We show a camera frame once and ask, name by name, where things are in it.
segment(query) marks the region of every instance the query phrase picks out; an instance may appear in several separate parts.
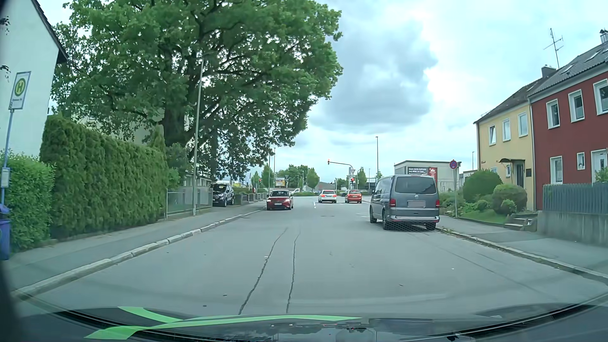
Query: green hedge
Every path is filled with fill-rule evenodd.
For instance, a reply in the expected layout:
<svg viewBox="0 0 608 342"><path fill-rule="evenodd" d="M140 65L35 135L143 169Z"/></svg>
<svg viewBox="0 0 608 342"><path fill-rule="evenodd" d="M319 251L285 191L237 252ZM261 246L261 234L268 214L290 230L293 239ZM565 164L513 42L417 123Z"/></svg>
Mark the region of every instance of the green hedge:
<svg viewBox="0 0 608 342"><path fill-rule="evenodd" d="M155 148L49 116L40 160L55 166L53 238L144 225L163 213L168 167Z"/></svg>
<svg viewBox="0 0 608 342"><path fill-rule="evenodd" d="M9 155L8 167L10 185L5 204L10 209L10 244L15 252L36 247L50 237L54 171L38 158L13 153Z"/></svg>

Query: car license plate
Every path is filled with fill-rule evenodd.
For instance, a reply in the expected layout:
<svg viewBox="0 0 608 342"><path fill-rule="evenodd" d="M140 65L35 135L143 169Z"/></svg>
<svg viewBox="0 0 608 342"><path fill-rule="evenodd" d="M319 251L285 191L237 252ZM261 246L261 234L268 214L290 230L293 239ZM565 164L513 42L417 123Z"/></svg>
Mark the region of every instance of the car license plate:
<svg viewBox="0 0 608 342"><path fill-rule="evenodd" d="M425 201L407 201L408 208L424 208L426 207Z"/></svg>

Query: tiled roof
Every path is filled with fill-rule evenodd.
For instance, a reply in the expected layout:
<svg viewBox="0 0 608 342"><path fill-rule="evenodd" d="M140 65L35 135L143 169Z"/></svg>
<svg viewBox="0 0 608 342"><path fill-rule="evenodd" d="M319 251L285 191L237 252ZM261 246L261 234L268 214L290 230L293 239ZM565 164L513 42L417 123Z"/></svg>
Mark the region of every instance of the tiled roof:
<svg viewBox="0 0 608 342"><path fill-rule="evenodd" d="M528 96L538 94L603 63L608 63L608 42L597 45L593 49L578 55L571 62L560 68L553 76L549 77L543 84L532 90L532 92L529 92Z"/></svg>

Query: house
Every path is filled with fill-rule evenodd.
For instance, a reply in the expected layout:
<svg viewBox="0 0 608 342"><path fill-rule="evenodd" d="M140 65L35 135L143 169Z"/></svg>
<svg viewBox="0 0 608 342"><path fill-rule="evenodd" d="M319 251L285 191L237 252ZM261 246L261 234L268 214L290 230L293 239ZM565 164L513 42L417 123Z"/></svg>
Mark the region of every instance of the house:
<svg viewBox="0 0 608 342"><path fill-rule="evenodd" d="M6 66L0 70L0 142L4 148L15 75L30 71L24 107L13 116L9 148L38 156L55 65L65 63L67 53L36 0L7 0L0 18L0 66Z"/></svg>
<svg viewBox="0 0 608 342"><path fill-rule="evenodd" d="M503 183L523 187L528 193L528 208L534 207L534 162L527 94L554 73L555 69L544 66L539 79L521 87L474 122L478 167L498 173Z"/></svg>
<svg viewBox="0 0 608 342"><path fill-rule="evenodd" d="M608 31L528 94L536 207L544 184L592 183L608 166Z"/></svg>
<svg viewBox="0 0 608 342"><path fill-rule="evenodd" d="M395 175L429 175L435 177L437 188L440 192L454 190L458 186L454 170L450 168L449 161L419 161L404 160L394 165ZM459 174L460 162L456 168Z"/></svg>

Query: commercial building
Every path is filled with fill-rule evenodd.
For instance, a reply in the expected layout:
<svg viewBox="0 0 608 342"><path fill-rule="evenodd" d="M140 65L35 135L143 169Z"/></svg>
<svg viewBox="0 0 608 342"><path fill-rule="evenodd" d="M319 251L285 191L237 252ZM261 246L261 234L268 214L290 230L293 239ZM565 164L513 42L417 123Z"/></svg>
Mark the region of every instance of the commercial building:
<svg viewBox="0 0 608 342"><path fill-rule="evenodd" d="M456 174L460 174L460 162ZM395 164L395 175L429 175L435 177L440 192L456 189L458 181L454 177L454 170L450 168L449 161L419 161L405 160Z"/></svg>

